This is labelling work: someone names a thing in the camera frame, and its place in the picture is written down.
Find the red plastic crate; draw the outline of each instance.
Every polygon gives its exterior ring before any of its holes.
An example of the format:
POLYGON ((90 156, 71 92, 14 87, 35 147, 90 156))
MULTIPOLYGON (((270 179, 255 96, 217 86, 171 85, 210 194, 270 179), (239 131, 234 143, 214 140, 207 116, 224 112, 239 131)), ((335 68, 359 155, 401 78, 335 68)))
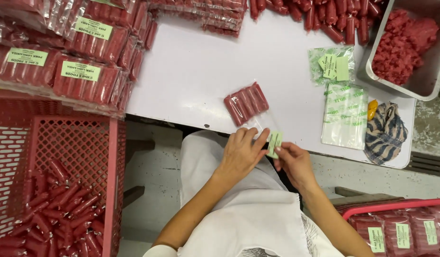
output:
POLYGON ((106 204, 103 257, 119 251, 125 169, 125 123, 76 112, 60 102, 0 90, 0 237, 23 214, 28 169, 63 162, 71 180, 93 186, 106 204))
POLYGON ((342 215, 342 218, 348 220, 355 214, 388 211, 405 208, 417 208, 440 205, 439 199, 398 199, 371 203, 355 203, 336 206, 336 210, 342 215))

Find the woman's left hand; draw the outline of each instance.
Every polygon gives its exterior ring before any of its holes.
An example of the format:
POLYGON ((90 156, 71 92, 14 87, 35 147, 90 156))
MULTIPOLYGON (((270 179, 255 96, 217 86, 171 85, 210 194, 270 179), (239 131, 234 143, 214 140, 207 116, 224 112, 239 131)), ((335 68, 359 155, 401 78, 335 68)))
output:
POLYGON ((268 128, 264 129, 254 143, 252 140, 258 133, 256 128, 240 128, 232 133, 224 148, 223 159, 212 178, 219 179, 230 188, 245 178, 262 157, 269 153, 268 150, 262 150, 269 132, 268 128))

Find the table surface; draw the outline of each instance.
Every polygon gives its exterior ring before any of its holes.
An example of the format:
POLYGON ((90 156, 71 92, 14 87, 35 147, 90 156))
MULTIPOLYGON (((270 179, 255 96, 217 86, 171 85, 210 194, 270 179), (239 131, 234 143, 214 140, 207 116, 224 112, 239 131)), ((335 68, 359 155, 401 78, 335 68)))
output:
MULTIPOLYGON (((361 150, 321 143, 325 96, 310 81, 308 49, 335 44, 323 32, 270 10, 257 23, 247 12, 239 39, 205 33, 199 25, 163 17, 153 49, 145 54, 128 114, 232 133, 236 127, 223 98, 257 81, 283 131, 283 140, 320 154, 369 162, 361 150)), ((355 46, 358 67, 363 48, 355 46)), ((391 101, 409 130, 401 153, 388 167, 404 168, 410 159, 415 99, 400 98, 369 86, 370 100, 391 101)))

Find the stainless steel tray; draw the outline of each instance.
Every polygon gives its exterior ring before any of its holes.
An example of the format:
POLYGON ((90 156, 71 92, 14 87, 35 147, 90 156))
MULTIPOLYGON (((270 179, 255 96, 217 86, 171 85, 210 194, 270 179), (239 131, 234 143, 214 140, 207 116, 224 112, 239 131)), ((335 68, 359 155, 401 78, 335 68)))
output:
POLYGON ((364 51, 357 77, 396 96, 416 98, 422 101, 432 100, 440 90, 440 30, 437 33, 435 45, 422 56, 425 64, 414 70, 406 84, 395 85, 377 77, 372 71, 372 60, 377 51, 378 43, 382 38, 388 16, 394 9, 405 9, 412 17, 433 18, 440 26, 440 0, 390 0, 380 27, 372 32, 376 37, 371 37, 371 41, 364 51))

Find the rag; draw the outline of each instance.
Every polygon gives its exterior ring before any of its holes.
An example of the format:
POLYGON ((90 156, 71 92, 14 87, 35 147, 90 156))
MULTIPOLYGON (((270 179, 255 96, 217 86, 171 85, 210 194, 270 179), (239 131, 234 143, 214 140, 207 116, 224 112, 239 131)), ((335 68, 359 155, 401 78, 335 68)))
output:
POLYGON ((398 114, 398 105, 383 103, 367 123, 364 153, 377 165, 391 161, 400 153, 408 133, 398 114))

